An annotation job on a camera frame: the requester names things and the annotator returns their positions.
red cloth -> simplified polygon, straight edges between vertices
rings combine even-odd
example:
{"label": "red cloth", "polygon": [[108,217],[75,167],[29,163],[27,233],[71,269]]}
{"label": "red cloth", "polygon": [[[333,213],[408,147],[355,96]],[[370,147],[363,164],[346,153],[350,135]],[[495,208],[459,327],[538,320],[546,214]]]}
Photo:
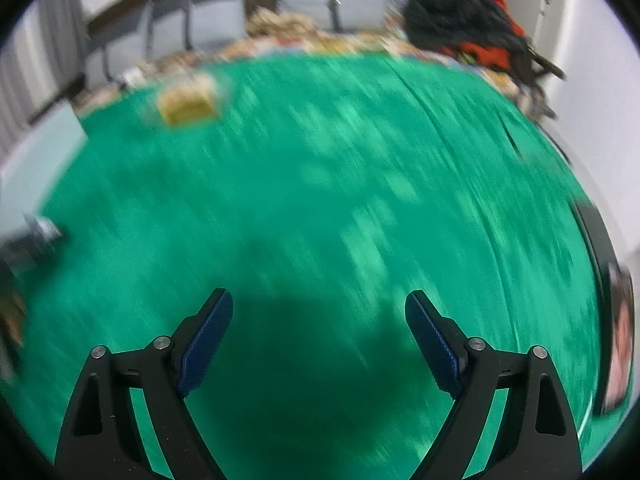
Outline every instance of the red cloth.
{"label": "red cloth", "polygon": [[[495,2],[502,10],[504,10],[504,12],[507,13],[511,22],[511,30],[516,36],[523,38],[527,35],[524,29],[514,22],[511,19],[511,16],[509,16],[507,2],[504,0],[491,1]],[[509,70],[511,68],[511,54],[504,48],[498,48],[496,46],[480,46],[469,41],[463,41],[458,50],[466,54],[471,54],[476,59],[476,63],[478,63],[478,65],[495,66],[503,70]],[[442,49],[442,52],[448,56],[453,55],[453,51],[450,48],[445,47]]]}

blue gripper pad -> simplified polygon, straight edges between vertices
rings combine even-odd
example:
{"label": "blue gripper pad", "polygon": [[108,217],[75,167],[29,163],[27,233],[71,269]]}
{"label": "blue gripper pad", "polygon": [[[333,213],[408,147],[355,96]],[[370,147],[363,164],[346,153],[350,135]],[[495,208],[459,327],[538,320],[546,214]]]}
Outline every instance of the blue gripper pad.
{"label": "blue gripper pad", "polygon": [[406,297],[404,313],[439,389],[457,399],[462,393],[460,377],[467,360],[462,331],[442,317],[421,290]]}
{"label": "blue gripper pad", "polygon": [[199,323],[199,326],[191,326],[191,333],[194,331],[195,334],[179,357],[179,374],[176,384],[179,395],[186,397],[202,383],[207,368],[231,323],[233,310],[234,302],[231,294],[224,289],[217,289],[196,316],[188,317],[178,327],[176,334],[180,332],[183,325],[188,326],[190,322]]}

green table surface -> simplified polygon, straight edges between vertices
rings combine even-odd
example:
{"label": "green table surface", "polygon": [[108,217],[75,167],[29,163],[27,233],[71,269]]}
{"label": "green table surface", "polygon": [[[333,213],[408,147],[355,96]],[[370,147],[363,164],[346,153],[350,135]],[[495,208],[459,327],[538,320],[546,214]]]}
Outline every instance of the green table surface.
{"label": "green table surface", "polygon": [[22,277],[26,346],[6,394],[46,455],[93,346],[141,348],[224,286],[234,318],[187,405],[227,477],[407,479],[452,406],[404,321],[421,288],[469,336],[549,350],[589,461],[622,410],[591,415],[596,295],[569,208],[584,192],[536,127],[479,77],[412,60],[208,70],[234,84],[219,121],[151,123],[151,91],[94,112],[44,208],[69,238]]}

green tablecloth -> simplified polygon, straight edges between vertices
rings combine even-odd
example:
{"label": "green tablecloth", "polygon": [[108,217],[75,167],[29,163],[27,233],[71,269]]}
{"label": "green tablecloth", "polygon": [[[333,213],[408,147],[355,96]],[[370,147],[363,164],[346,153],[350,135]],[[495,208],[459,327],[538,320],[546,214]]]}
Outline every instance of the green tablecloth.
{"label": "green tablecloth", "polygon": [[236,88],[219,122],[152,126],[144,91],[83,121],[89,141],[44,211],[69,239],[24,276],[8,393],[42,449],[94,345],[140,348],[224,286],[234,319],[188,407],[227,477],[407,479],[452,405],[404,322],[421,288],[494,348],[544,345],[592,458],[620,413],[590,415],[598,316],[568,205],[584,194],[533,124],[480,78],[409,60],[215,70]]}

silver screw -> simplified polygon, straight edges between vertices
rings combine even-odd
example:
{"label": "silver screw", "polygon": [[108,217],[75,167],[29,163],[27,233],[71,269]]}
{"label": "silver screw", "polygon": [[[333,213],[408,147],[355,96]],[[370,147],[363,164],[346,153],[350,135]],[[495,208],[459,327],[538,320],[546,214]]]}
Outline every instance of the silver screw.
{"label": "silver screw", "polygon": [[154,339],[154,347],[157,348],[158,350],[164,350],[169,346],[170,343],[171,343],[171,339],[169,339],[165,335],[161,335],[160,337],[156,337]]}
{"label": "silver screw", "polygon": [[484,339],[481,339],[479,337],[472,337],[469,340],[469,346],[471,346],[471,348],[473,348],[474,350],[484,350],[486,348],[486,343],[484,342]]}
{"label": "silver screw", "polygon": [[542,346],[534,346],[533,355],[540,359],[545,359],[549,355],[549,352],[547,352],[546,348],[543,348]]}
{"label": "silver screw", "polygon": [[94,359],[100,359],[103,355],[107,353],[107,347],[103,345],[99,345],[91,350],[91,357]]}

